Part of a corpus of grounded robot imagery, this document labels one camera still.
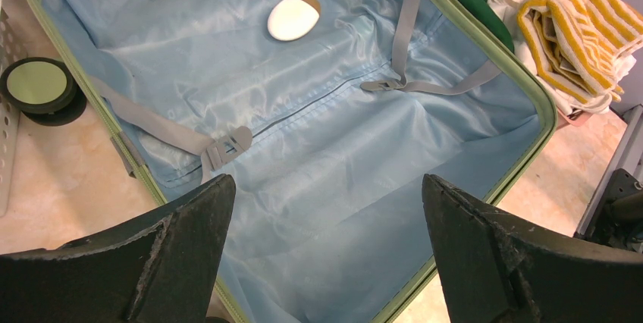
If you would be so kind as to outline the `green hard-shell suitcase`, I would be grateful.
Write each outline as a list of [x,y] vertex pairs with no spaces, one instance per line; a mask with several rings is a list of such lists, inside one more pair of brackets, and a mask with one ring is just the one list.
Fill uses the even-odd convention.
[[496,203],[555,106],[457,0],[27,0],[157,203],[237,185],[215,289],[238,322],[392,322],[434,277],[422,179]]

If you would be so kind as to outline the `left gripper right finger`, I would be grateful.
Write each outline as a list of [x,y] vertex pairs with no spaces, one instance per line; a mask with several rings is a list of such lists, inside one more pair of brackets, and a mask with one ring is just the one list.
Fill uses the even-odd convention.
[[640,322],[642,256],[533,224],[427,174],[422,201],[453,322]]

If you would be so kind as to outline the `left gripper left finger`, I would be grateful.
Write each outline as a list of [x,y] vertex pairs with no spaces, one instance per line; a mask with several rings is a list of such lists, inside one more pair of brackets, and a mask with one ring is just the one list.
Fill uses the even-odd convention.
[[1,257],[3,322],[208,322],[234,206],[227,174],[57,249]]

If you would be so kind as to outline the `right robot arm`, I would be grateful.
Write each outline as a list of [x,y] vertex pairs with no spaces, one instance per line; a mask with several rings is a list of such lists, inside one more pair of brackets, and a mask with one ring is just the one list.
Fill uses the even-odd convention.
[[642,182],[623,168],[615,170],[593,199],[574,237],[642,252]]

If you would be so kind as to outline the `white oval item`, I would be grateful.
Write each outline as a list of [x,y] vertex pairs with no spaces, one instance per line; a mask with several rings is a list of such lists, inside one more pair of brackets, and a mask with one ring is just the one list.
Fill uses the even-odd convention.
[[281,0],[268,16],[267,30],[276,40],[294,41],[309,33],[320,17],[318,0]]

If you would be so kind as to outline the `yellow white striped garment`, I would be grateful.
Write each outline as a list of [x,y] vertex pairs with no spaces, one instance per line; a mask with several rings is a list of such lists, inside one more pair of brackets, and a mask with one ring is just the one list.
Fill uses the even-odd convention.
[[642,15],[622,0],[524,0],[517,23],[536,74],[587,105],[620,101],[617,65],[642,47]]

